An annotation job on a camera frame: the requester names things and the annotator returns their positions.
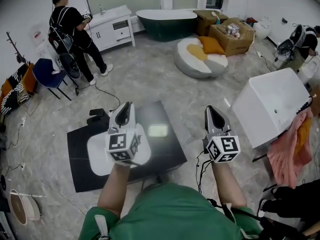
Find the black tabletop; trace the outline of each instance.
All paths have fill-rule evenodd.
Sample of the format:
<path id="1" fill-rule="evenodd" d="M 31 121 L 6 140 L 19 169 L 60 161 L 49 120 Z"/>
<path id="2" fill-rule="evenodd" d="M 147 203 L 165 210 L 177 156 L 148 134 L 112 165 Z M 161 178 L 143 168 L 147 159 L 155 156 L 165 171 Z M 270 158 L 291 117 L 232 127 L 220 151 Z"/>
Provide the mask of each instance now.
<path id="1" fill-rule="evenodd" d="M 161 101 L 136 108 L 135 117 L 146 132 L 151 157 L 143 166 L 131 168 L 129 182 L 164 173 L 187 161 Z M 167 137 L 148 136 L 149 125 L 154 124 L 167 125 Z M 76 192 L 97 190 L 105 185 L 109 175 L 98 176 L 91 170 L 87 142 L 92 136 L 107 130 L 107 126 L 97 122 L 67 133 L 69 161 Z"/>

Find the yellow cushion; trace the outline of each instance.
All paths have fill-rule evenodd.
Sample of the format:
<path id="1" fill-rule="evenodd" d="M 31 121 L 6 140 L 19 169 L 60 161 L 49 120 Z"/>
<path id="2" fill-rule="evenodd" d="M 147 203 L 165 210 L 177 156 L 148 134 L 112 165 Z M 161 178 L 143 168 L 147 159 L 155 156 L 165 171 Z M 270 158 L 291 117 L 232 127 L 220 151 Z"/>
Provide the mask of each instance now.
<path id="1" fill-rule="evenodd" d="M 208 59 L 208 55 L 204 53 L 204 49 L 202 49 L 202 47 L 200 47 L 199 45 L 189 44 L 186 49 L 200 61 L 205 61 L 206 59 Z"/>
<path id="2" fill-rule="evenodd" d="M 302 147 L 306 144 L 310 132 L 310 127 L 312 125 L 312 118 L 304 120 L 300 128 L 296 131 L 297 140 L 295 144 L 295 149 L 293 155 L 296 156 Z"/>
<path id="3" fill-rule="evenodd" d="M 199 36 L 198 38 L 203 45 L 203 51 L 205 54 L 225 55 L 224 49 L 222 49 L 216 39 L 208 36 Z"/>

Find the blue chair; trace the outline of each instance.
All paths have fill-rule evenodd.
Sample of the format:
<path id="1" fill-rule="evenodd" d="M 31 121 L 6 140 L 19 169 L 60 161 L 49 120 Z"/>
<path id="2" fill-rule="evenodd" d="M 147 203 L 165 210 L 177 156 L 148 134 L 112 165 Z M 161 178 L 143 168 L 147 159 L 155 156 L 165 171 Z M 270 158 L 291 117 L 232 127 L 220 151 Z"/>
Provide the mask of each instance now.
<path id="1" fill-rule="evenodd" d="M 65 70 L 61 70 L 61 72 L 58 74 L 52 74 L 53 71 L 55 70 L 52 64 L 52 60 L 47 58 L 40 58 L 32 69 L 35 79 L 45 88 L 47 88 L 54 96 L 56 96 L 60 100 L 60 98 L 51 90 L 51 88 L 57 89 L 69 101 L 71 101 L 71 99 L 59 88 L 59 86 L 61 82 L 64 82 L 64 84 L 67 85 L 67 83 L 64 81 L 66 75 L 74 83 L 74 85 L 76 86 L 76 90 L 79 89 L 78 84 L 66 73 Z"/>

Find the round cushion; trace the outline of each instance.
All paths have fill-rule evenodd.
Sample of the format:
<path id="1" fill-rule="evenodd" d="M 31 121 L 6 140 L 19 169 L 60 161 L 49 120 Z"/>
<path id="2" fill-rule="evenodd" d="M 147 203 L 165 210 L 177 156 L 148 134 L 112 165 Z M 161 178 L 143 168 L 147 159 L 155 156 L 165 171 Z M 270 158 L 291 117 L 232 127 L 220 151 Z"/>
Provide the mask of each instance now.
<path id="1" fill-rule="evenodd" d="M 182 39 L 174 53 L 176 66 L 192 78 L 217 77 L 228 66 L 225 55 L 205 54 L 200 40 L 196 37 Z"/>

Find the black pants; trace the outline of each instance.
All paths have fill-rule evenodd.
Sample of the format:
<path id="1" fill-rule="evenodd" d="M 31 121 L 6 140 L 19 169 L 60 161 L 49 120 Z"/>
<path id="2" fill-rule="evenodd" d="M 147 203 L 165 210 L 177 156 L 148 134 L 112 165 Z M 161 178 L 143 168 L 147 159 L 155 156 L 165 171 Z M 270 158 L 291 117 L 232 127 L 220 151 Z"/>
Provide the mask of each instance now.
<path id="1" fill-rule="evenodd" d="M 102 59 L 100 51 L 98 50 L 98 48 L 96 47 L 96 45 L 93 41 L 91 42 L 90 46 L 84 50 L 73 45 L 70 52 L 74 54 L 74 56 L 76 58 L 76 63 L 78 65 L 80 71 L 82 72 L 82 74 L 84 75 L 84 77 L 87 79 L 88 82 L 93 80 L 94 76 L 92 75 L 92 73 L 88 67 L 88 64 L 85 60 L 84 53 L 89 54 L 93 58 L 96 66 L 100 69 L 102 74 L 104 72 L 106 72 L 107 65 L 104 62 L 104 60 Z"/>
<path id="2" fill-rule="evenodd" d="M 274 194 L 275 201 L 263 204 L 263 211 L 276 213 L 282 218 L 302 218 L 304 220 L 320 219 L 319 203 L 320 180 L 297 186 L 279 187 Z"/>

